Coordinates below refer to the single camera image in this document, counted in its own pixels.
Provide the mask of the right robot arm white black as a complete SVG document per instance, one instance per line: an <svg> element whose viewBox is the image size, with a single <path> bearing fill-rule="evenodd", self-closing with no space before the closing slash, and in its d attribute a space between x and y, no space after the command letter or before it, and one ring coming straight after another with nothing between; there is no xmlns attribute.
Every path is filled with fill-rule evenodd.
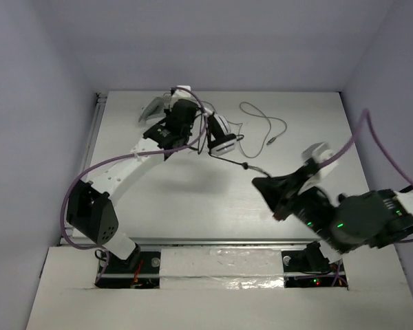
<svg viewBox="0 0 413 330"><path fill-rule="evenodd" d="M324 272L363 245L380 249L413 234L413 185L400 191L340 194L333 205L318 186L322 177L321 169L306 162L289 175L252 181L277 221L293 215L319 237L292 256L287 266Z"/></svg>

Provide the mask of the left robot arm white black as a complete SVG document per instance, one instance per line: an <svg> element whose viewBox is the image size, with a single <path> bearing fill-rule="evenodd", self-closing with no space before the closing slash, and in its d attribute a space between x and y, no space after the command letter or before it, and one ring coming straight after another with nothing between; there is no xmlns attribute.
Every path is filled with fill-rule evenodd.
<svg viewBox="0 0 413 330"><path fill-rule="evenodd" d="M67 199L65 220L85 237L109 252L124 271L139 263L140 247L119 229L115 206L142 176L187 148L199 106L176 101L165 117L147 129L132 152L90 181L78 180Z"/></svg>

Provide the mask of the black white headphones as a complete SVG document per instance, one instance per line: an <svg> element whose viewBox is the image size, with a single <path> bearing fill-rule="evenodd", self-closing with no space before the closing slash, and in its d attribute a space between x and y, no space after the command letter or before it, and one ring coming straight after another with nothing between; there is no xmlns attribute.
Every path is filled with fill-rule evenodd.
<svg viewBox="0 0 413 330"><path fill-rule="evenodd" d="M209 155L222 156L233 151L239 138L231 131L229 121L214 111L207 111L206 141Z"/></svg>

